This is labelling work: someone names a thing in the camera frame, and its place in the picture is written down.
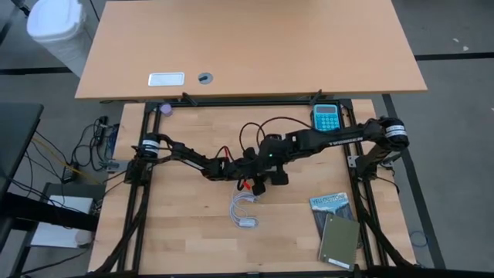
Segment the usb cable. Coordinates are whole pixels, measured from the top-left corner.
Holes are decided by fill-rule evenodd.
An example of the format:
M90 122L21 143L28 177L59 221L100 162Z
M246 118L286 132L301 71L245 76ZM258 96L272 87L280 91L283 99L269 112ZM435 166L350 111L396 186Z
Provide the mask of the usb cable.
M240 229L254 229L259 224L259 220L257 220L256 217L249 216L247 211L239 207L237 203L241 200L253 203L256 202L257 199L258 198L251 192L240 192L235 197L233 196L232 192L232 202L230 203L230 218ZM239 209L244 212L245 216L238 216L235 212L235 209Z

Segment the white container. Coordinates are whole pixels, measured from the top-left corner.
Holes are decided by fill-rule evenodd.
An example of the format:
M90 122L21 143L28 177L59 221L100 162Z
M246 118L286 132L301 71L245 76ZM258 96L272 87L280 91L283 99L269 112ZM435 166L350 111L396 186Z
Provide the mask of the white container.
M77 0L39 0L28 17L28 34L78 77L83 74L92 39L86 13Z

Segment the connector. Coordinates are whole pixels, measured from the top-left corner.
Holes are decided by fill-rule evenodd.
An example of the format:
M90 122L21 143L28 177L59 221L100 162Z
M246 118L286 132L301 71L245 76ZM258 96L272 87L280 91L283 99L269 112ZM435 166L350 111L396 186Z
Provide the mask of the connector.
M108 117L107 116L102 116L98 119L98 124L97 124L97 129L96 133L94 134L94 144L96 146L101 146L103 143L104 139L104 134L105 134L105 127L107 127L108 124Z
M254 228L257 226L255 219L240 219L239 226L242 228Z
M72 167L76 170L79 170L79 163L73 162L72 164L70 164L70 167ZM76 172L72 171L71 169L68 169L67 167L64 167L61 182L64 185L64 184L69 183L71 181L75 181L78 176L79 176L79 174L77 174Z

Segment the light wood desk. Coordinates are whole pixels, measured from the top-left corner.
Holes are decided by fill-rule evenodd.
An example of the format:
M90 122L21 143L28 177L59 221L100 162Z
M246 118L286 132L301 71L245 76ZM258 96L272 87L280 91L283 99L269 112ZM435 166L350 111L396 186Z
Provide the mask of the light wood desk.
M125 105L116 159L134 156L130 146L139 140L143 111L143 104ZM375 117L371 100L354 100L354 111L357 122ZM289 116L309 124L309 112L310 107L305 106L177 108L173 116L161 119L160 132L208 157L213 157L222 145L228 145L232 155L238 157L241 155L239 129L244 123ZM265 130L286 133L301 128L298 123L280 120L267 124ZM242 137L245 146L255 145L255 132L254 127L245 129ZM368 151L372 144L363 147ZM317 261L320 240L309 198L346 192L352 199L345 159L343 147L331 147L286 165L288 185L268 185L260 203L245 205L259 219L259 227L252 230L236 228L228 216L235 182L208 181L197 170L178 161L156 166L140 273L341 270ZM378 175L392 180L389 171L380 169ZM120 178L115 178L107 188L119 181ZM395 187L381 180L371 183L384 234L405 259L414 262ZM104 199L90 270L100 266L120 238L129 188L120 185ZM129 250L130 263L132 244ZM373 251L377 259L376 248ZM357 252L357 263L365 264L361 250Z
M148 86L150 73L183 86ZM208 85L198 81L210 73ZM76 98L417 93L391 0L106 3Z

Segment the calculator keypad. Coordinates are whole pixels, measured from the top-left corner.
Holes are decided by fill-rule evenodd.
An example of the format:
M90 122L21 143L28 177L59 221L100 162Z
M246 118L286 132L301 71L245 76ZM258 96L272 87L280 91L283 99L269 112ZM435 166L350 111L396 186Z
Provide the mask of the calculator keypad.
M338 116L335 114L316 114L316 129L319 131L332 131L340 128Z

